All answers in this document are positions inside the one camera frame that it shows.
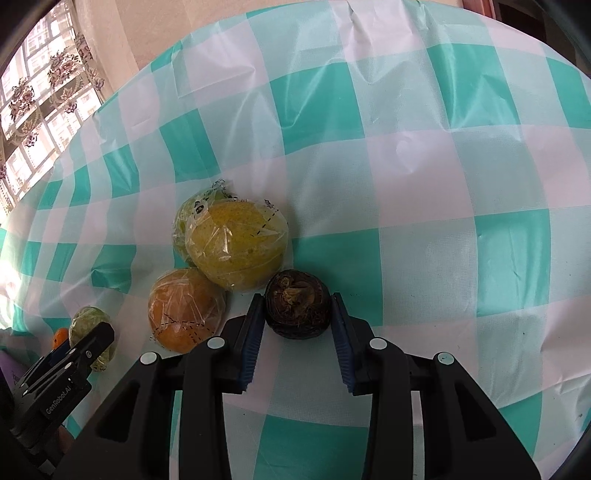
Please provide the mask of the small orange tangerine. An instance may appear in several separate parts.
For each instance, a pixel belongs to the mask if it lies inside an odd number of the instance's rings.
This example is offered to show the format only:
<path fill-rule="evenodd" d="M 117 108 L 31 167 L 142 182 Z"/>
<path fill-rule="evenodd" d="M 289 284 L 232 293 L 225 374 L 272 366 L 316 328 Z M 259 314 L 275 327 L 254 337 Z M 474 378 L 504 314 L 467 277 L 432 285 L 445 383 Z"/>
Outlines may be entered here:
<path fill-rule="evenodd" d="M 59 328 L 52 338 L 52 349 L 56 350 L 63 344 L 69 343 L 69 330 L 67 328 Z"/>

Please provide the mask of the orange fruit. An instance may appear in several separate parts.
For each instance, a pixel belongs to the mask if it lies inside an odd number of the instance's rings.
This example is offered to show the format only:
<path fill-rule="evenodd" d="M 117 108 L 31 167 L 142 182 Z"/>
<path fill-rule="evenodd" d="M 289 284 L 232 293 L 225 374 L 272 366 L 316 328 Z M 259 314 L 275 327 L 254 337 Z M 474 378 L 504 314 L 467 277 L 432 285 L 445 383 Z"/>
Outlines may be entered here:
<path fill-rule="evenodd" d="M 196 268 L 173 269 L 156 280 L 148 298 L 148 321 L 165 349 L 186 354 L 221 327 L 226 292 Z"/>

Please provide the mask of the dark brown round fruit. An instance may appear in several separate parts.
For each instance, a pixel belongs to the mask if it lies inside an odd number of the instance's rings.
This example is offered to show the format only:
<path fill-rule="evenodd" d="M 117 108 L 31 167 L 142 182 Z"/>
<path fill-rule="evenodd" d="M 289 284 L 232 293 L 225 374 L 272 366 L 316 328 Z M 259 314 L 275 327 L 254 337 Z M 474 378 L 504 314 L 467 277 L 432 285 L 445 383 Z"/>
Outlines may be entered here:
<path fill-rule="evenodd" d="M 332 320 L 331 295 L 318 277 L 287 269 L 266 285 L 266 323 L 283 338 L 308 340 L 322 335 Z"/>

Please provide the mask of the yellow-green pear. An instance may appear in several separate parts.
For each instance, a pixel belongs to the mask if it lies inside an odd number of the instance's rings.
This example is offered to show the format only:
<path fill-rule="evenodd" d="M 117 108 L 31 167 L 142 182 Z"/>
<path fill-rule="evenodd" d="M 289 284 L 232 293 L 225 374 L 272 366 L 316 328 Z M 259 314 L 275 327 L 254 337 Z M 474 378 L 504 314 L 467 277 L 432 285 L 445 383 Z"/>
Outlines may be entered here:
<path fill-rule="evenodd" d="M 269 202 L 222 200 L 187 228 L 191 260 L 214 284 L 228 291 L 263 287 L 280 270 L 288 225 Z"/>

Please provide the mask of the purple cardboard box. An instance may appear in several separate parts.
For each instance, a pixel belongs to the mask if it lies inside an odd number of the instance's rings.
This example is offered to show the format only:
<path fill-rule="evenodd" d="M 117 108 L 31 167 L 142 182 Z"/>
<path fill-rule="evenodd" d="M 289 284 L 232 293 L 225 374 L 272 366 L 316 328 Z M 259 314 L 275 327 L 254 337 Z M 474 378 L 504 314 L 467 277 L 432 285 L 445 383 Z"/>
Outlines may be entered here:
<path fill-rule="evenodd" d="M 29 358 L 26 352 L 0 350 L 1 371 L 10 387 L 14 387 L 30 367 Z"/>

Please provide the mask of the teal white checkered tablecloth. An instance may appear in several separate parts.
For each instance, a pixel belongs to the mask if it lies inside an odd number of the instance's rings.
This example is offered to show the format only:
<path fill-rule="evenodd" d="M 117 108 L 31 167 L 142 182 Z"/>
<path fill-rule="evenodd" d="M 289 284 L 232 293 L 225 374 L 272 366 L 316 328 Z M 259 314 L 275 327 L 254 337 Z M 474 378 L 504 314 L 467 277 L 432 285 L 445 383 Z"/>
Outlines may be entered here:
<path fill-rule="evenodd" d="M 200 28 L 81 126 L 1 229 L 1 349 L 82 307 L 117 334 L 78 433 L 156 348 L 179 206 L 217 179 L 287 218 L 286 265 L 406 352 L 452 353 L 543 477 L 590 421 L 590 80 L 419 1 L 291 4 Z"/>

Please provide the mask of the floral lace curtain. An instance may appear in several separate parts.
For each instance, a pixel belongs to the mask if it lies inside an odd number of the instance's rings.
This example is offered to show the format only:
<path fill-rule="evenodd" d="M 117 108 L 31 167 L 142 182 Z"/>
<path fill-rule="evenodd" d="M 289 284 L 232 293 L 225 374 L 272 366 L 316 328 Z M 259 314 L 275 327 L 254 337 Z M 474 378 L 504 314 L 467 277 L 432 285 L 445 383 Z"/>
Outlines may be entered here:
<path fill-rule="evenodd" d="M 75 4 L 58 2 L 1 76 L 2 218 L 53 167 L 107 89 Z"/>

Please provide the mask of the red wooden door frame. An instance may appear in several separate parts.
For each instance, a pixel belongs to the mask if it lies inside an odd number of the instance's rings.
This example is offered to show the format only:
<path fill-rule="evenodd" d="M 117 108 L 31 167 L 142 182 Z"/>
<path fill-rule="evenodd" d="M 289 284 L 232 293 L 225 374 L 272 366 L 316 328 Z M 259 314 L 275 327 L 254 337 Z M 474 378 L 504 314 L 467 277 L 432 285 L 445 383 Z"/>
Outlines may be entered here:
<path fill-rule="evenodd" d="M 462 6 L 479 15 L 492 19 L 497 18 L 493 0 L 462 0 Z"/>

